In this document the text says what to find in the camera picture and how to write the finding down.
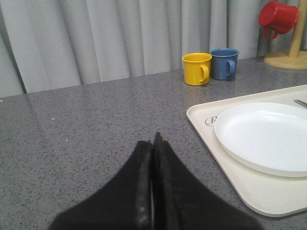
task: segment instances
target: wooden base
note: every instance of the wooden base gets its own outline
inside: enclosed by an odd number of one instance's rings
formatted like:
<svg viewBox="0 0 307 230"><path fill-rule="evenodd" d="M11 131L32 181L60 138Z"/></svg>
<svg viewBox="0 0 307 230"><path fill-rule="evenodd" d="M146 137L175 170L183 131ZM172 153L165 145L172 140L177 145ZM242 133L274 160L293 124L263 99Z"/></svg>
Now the wooden base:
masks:
<svg viewBox="0 0 307 230"><path fill-rule="evenodd" d="M282 69L307 69L307 51L299 51L297 58L289 57L289 50L267 54L264 62Z"/></svg>

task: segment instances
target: gray countertop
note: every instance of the gray countertop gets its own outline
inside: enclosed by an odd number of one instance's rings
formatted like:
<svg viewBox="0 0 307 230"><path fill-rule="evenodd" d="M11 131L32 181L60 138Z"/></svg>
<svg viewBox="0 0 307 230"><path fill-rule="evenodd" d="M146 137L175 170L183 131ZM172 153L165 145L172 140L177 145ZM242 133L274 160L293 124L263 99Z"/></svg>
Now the gray countertop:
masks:
<svg viewBox="0 0 307 230"><path fill-rule="evenodd" d="M264 229L307 229L307 212L270 218L249 209L186 116L196 104L303 84L307 70L274 68L258 57L239 60L235 79L204 86L186 85L177 70L1 98L0 229L46 229L156 131L205 186Z"/></svg>

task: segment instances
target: black object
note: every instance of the black object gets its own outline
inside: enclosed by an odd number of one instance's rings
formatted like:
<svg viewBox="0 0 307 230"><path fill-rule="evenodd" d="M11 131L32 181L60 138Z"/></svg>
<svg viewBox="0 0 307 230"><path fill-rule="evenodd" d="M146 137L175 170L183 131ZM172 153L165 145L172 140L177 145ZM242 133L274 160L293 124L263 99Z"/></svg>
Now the black object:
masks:
<svg viewBox="0 0 307 230"><path fill-rule="evenodd" d="M260 230L258 222L208 190L157 133L153 145L155 230Z"/></svg>
<svg viewBox="0 0 307 230"><path fill-rule="evenodd" d="M149 230L152 144L139 141L120 171L98 192L59 214L49 230Z"/></svg>

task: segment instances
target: tray logo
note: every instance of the tray logo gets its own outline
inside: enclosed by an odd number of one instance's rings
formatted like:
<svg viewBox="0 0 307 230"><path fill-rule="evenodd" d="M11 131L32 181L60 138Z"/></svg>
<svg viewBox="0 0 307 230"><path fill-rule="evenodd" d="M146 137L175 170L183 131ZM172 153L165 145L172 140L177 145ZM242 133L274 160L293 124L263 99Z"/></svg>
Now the tray logo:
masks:
<svg viewBox="0 0 307 230"><path fill-rule="evenodd" d="M217 116L208 117L208 118L205 120L205 124L206 124L207 126L213 127L213 126L214 126L214 123L215 123L215 121L216 121L216 119L217 119Z"/></svg>

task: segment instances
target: curtain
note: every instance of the curtain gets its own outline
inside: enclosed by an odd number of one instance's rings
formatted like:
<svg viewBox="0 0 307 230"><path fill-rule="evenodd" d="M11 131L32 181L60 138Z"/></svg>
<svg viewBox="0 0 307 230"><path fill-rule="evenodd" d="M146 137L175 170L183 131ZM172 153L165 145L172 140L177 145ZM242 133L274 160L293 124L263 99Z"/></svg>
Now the curtain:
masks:
<svg viewBox="0 0 307 230"><path fill-rule="evenodd" d="M219 47L239 59L289 49L292 32L263 35L267 2L0 0L0 97L180 69L182 55Z"/></svg>

